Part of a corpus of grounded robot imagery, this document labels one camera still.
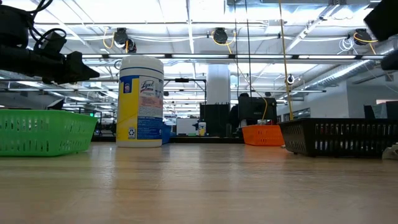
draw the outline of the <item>ceiling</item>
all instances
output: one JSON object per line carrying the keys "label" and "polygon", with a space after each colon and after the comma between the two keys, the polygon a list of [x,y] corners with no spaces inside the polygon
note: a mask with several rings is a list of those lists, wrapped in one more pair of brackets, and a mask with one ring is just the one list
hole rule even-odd
{"label": "ceiling", "polygon": [[[108,49],[103,43],[105,41],[107,45],[111,45],[112,33],[118,27],[127,28],[127,34],[135,41],[139,54],[229,54],[226,46],[216,45],[211,38],[216,27],[225,28],[229,35],[228,42],[231,42],[232,54],[282,54],[282,39],[279,38],[280,14],[278,4],[275,4],[277,1],[269,1],[269,4],[263,4],[261,0],[247,1],[246,12],[245,0],[237,1],[236,10],[230,0],[54,0],[46,10],[38,13],[35,27],[41,33],[52,28],[66,30],[68,42],[62,49],[64,54],[72,51],[84,54],[123,54],[115,45]],[[285,45],[291,46],[287,54],[371,54],[368,46],[351,45],[352,38],[345,40],[348,35],[353,35],[355,29],[366,28],[363,19],[372,10],[368,7],[370,1],[348,0],[347,5],[336,6],[329,6],[329,0],[282,2],[289,3],[282,5]],[[33,10],[37,7],[38,0],[3,0],[3,4]],[[92,68],[100,72],[101,79],[107,80],[116,79],[118,70],[114,67],[115,61],[85,60],[86,63],[95,63],[96,66]],[[162,61],[165,63],[165,78],[206,79],[208,64],[217,63],[207,59]],[[236,62],[222,63],[229,65],[232,76],[237,76]],[[289,62],[287,72],[296,78],[300,77],[300,82],[305,83],[343,63],[339,60],[327,63],[326,60]],[[239,68],[243,73],[251,72],[254,88],[285,88],[283,60],[256,60],[251,64],[243,61],[239,62]],[[2,77],[12,78],[12,75],[3,74]],[[240,87],[246,88],[248,83],[242,76],[239,77]],[[118,88],[117,82],[86,82],[60,86],[28,84],[29,86],[19,82],[12,85],[15,88],[46,89]],[[193,82],[170,82],[167,88],[197,89],[184,94],[170,92],[168,98],[172,99],[204,97],[203,92]],[[67,92],[55,93],[58,96],[70,96]],[[98,92],[94,92],[79,93],[75,97],[79,98],[69,98],[68,101],[114,103],[118,95],[105,92],[105,95],[98,96]],[[235,98],[236,94],[233,93],[231,99]],[[197,106],[191,107],[194,110],[179,113],[190,114],[196,111]]]}

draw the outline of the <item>computer monitor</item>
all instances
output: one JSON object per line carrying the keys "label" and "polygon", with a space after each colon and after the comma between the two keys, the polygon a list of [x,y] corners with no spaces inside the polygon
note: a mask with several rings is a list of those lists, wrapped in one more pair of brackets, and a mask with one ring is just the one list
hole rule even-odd
{"label": "computer monitor", "polygon": [[239,103],[239,120],[244,119],[262,119],[264,110],[266,108],[266,102],[268,103],[266,115],[264,119],[273,120],[276,124],[276,100],[275,98],[261,98],[261,97],[246,97],[240,96],[238,98]]}

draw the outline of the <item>black mesh basket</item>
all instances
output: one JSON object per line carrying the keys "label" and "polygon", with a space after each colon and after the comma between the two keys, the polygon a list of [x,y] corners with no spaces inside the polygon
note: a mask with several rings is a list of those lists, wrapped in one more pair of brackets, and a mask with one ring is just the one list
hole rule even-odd
{"label": "black mesh basket", "polygon": [[279,125],[288,151],[312,157],[381,157],[398,142],[398,120],[302,118]]}

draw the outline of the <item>orange bin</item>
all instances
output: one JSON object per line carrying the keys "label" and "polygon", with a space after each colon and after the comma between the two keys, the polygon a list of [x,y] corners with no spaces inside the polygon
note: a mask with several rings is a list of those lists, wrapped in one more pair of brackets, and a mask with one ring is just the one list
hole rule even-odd
{"label": "orange bin", "polygon": [[279,125],[250,125],[242,129],[245,144],[253,146],[283,146],[285,144]]}

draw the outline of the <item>white ceiling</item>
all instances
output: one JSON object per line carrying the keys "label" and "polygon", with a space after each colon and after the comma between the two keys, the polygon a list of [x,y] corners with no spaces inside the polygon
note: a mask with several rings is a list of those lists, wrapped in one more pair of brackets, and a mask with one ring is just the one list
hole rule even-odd
{"label": "white ceiling", "polygon": [[[36,0],[3,0],[4,5],[18,7],[25,10],[33,10],[37,7]],[[287,21],[284,26],[286,45],[289,45],[294,37],[298,35],[308,22],[314,21],[326,8],[324,5],[288,5],[284,6],[283,17]],[[357,28],[366,25],[363,18],[370,9],[363,7],[342,7],[337,13],[327,17],[303,41],[299,42],[289,54],[337,54],[341,52],[339,43],[341,40],[318,41],[335,37],[345,37],[353,34]],[[72,51],[80,51],[84,54],[105,54],[102,36],[108,27],[107,35],[111,35],[118,27],[127,27],[128,34],[140,37],[135,39],[137,53],[196,53],[196,54],[228,54],[228,48],[216,45],[212,38],[206,38],[216,27],[225,27],[229,35],[229,41],[233,40],[235,28],[238,30],[238,51],[236,42],[232,43],[231,50],[234,54],[281,54],[282,39],[277,36],[280,33],[279,9],[276,5],[269,7],[249,7],[246,11],[242,8],[234,13],[231,8],[225,6],[223,0],[190,0],[190,18],[192,21],[192,34],[194,52],[191,52],[188,28],[188,13],[186,0],[54,0],[46,11],[38,13],[35,18],[36,28],[45,32],[51,28],[59,27],[68,33],[68,42],[62,52],[68,54]],[[249,35],[246,27],[246,18],[250,23]],[[150,42],[148,39],[161,37],[167,40],[175,40],[176,37],[184,37],[179,42]],[[88,45],[84,45],[77,38],[85,39]],[[368,46],[355,45],[359,54],[369,54]],[[113,47],[107,49],[111,54],[121,53],[121,49]],[[207,63],[197,62],[197,78],[206,78]],[[259,75],[260,71],[267,66],[266,70],[258,78],[254,86],[272,86],[283,88],[283,78],[275,80],[279,75],[284,76],[284,66],[281,63],[268,65],[266,63],[252,63],[251,73],[253,77]],[[335,67],[336,65],[316,65],[291,63],[287,65],[288,73],[296,77],[302,76],[304,81],[309,81],[315,76]],[[230,70],[236,75],[235,63],[230,64]],[[248,63],[239,63],[243,73],[249,73]],[[109,73],[104,67],[94,68],[104,77]],[[113,75],[118,71],[110,64]],[[177,63],[165,67],[165,77],[187,77],[193,78],[192,63]],[[103,83],[104,86],[113,86],[113,83]],[[170,86],[182,88],[194,88],[194,85],[171,83]]]}

